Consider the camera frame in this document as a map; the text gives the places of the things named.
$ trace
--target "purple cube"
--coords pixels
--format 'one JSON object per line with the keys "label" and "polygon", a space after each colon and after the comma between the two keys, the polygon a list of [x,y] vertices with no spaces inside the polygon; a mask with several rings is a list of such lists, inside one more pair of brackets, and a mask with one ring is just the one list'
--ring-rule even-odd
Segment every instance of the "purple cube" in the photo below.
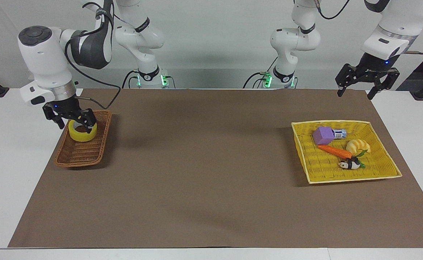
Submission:
{"label": "purple cube", "polygon": [[321,126],[316,131],[314,131],[313,139],[316,145],[328,145],[335,139],[334,131],[332,131],[332,128],[330,127]]}

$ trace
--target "carrot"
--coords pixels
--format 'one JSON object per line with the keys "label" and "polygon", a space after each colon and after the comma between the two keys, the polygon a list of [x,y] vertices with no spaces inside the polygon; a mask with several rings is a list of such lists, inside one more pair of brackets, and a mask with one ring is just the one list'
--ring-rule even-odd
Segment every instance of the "carrot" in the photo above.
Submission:
{"label": "carrot", "polygon": [[351,159],[353,156],[353,154],[347,150],[337,149],[329,145],[318,145],[317,147],[342,159]]}

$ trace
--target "brown wicker basket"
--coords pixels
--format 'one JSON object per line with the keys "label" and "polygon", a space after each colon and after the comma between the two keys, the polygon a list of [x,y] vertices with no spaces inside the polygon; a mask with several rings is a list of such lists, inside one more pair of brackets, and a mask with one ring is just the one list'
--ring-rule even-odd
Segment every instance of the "brown wicker basket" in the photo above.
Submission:
{"label": "brown wicker basket", "polygon": [[93,140],[77,142],[68,133],[68,124],[64,130],[64,138],[57,151],[54,163],[59,167],[82,167],[95,165],[101,162],[106,147],[112,112],[109,110],[95,110],[97,133]]}

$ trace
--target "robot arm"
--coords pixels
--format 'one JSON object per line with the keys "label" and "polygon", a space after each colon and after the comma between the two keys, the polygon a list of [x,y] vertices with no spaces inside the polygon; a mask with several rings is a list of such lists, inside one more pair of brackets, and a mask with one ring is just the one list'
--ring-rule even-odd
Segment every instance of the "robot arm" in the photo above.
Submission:
{"label": "robot arm", "polygon": [[81,66],[94,69],[106,66],[112,57],[114,4],[112,0],[98,0],[83,6],[96,11],[94,31],[31,26],[20,32],[19,49],[34,76],[34,81],[22,87],[20,94],[28,105],[44,104],[46,118],[56,122],[61,129],[64,127],[62,118],[68,118],[90,132],[96,118],[91,109],[83,110],[79,106],[62,48],[70,46],[68,56]]}
{"label": "robot arm", "polygon": [[379,0],[375,4],[364,0],[366,7],[382,14],[377,28],[365,41],[364,55],[357,66],[345,64],[336,77],[341,97],[346,88],[357,82],[373,82],[367,95],[372,99],[377,92],[391,89],[400,75],[393,68],[398,57],[405,53],[423,28],[423,0]]}
{"label": "robot arm", "polygon": [[316,29],[317,8],[313,0],[296,0],[292,20],[298,28],[277,29],[271,35],[271,46],[277,51],[278,61],[271,76],[272,84],[290,86],[298,63],[293,51],[312,51],[317,48],[321,36]]}
{"label": "robot arm", "polygon": [[163,46],[163,33],[150,23],[141,0],[116,0],[122,22],[125,25],[115,31],[117,42],[136,59],[139,72],[139,85],[142,87],[163,87],[162,70],[157,64],[152,49]]}

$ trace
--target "table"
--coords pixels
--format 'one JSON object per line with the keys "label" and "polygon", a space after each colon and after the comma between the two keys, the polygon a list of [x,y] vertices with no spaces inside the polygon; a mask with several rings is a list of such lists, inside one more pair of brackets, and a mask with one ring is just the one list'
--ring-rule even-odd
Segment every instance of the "table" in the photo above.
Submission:
{"label": "table", "polygon": [[[408,92],[383,92],[372,102],[423,190],[423,102],[413,100]],[[38,259],[47,254],[57,259],[423,259],[423,249],[5,249],[61,135],[42,113],[23,105],[18,89],[0,99],[0,259]]]}

